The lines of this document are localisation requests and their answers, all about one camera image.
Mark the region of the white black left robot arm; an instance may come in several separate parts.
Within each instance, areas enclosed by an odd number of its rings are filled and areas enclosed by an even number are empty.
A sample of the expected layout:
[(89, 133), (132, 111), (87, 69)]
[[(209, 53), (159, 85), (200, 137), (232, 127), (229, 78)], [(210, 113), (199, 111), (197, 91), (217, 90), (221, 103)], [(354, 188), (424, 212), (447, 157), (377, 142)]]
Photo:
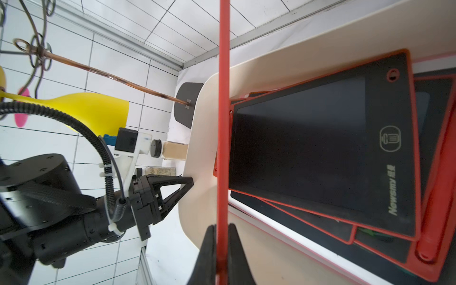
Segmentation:
[(1, 103), (1, 114), (43, 116), (80, 133), (102, 159), (105, 194), (84, 195), (65, 157), (41, 154), (1, 165), (1, 283), (26, 285), (37, 262), (63, 268), (66, 259), (97, 243), (116, 242), (130, 228), (142, 240), (191, 189), (192, 178), (122, 176), (104, 137), (59, 110)]

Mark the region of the red writing tablet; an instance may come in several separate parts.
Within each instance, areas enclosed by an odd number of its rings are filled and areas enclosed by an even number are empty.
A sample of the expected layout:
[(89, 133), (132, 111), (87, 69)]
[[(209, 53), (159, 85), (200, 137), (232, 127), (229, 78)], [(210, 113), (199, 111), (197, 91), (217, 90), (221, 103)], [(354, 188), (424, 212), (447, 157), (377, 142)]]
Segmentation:
[(419, 238), (419, 128), (409, 50), (245, 99), (231, 110), (231, 191)]
[(228, 284), (230, 1), (220, 1), (217, 144), (216, 283)]
[(412, 242), (233, 192), (231, 199), (395, 285), (456, 282), (456, 71), (414, 76), (422, 234)]

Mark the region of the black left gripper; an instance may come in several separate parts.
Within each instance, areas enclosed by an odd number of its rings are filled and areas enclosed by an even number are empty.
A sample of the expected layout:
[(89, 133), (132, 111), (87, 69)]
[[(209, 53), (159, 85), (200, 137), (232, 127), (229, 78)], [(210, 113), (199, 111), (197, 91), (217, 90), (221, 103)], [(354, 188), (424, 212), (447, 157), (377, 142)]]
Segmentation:
[[(167, 175), (133, 177), (129, 187), (129, 200), (142, 241), (151, 237), (149, 226), (164, 221), (193, 185), (194, 180), (190, 177)], [(180, 186), (180, 188), (163, 199), (161, 189), (165, 186)]]

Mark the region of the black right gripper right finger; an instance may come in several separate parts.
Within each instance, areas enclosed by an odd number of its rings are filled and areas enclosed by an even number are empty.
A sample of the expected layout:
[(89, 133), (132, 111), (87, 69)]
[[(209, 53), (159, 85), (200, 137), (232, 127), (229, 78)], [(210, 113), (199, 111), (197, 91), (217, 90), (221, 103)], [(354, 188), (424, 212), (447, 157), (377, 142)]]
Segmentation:
[(228, 226), (228, 284), (256, 285), (235, 224)]

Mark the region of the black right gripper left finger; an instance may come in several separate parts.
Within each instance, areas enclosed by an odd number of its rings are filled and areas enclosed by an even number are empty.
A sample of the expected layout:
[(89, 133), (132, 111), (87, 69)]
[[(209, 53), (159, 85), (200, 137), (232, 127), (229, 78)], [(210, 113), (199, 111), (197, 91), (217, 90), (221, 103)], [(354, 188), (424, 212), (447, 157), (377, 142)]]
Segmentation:
[(207, 228), (187, 285), (216, 284), (216, 225)]

